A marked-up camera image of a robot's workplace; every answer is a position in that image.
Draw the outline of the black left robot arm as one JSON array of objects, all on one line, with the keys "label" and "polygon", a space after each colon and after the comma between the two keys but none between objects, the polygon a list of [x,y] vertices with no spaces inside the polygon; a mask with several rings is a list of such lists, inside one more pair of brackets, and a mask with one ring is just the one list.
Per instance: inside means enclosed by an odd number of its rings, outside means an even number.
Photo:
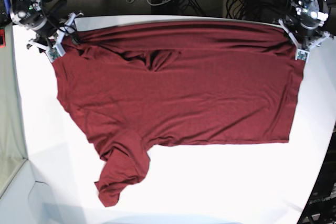
[{"label": "black left robot arm", "polygon": [[310,51],[334,35],[326,31],[333,0],[288,0],[285,19],[278,23],[296,47],[296,59],[307,60]]}]

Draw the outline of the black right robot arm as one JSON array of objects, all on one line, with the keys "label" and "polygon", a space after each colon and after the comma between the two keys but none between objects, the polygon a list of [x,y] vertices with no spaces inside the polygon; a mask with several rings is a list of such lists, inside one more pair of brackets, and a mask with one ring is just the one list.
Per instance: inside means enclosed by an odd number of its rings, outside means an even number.
[{"label": "black right robot arm", "polygon": [[13,0],[9,9],[11,21],[21,27],[35,32],[36,37],[27,44],[27,49],[37,47],[41,52],[64,54],[62,41],[68,36],[78,45],[78,32],[75,19],[82,13],[71,13],[68,19],[58,19],[55,13],[67,4],[67,0],[58,0],[47,9],[47,4],[54,0]]}]

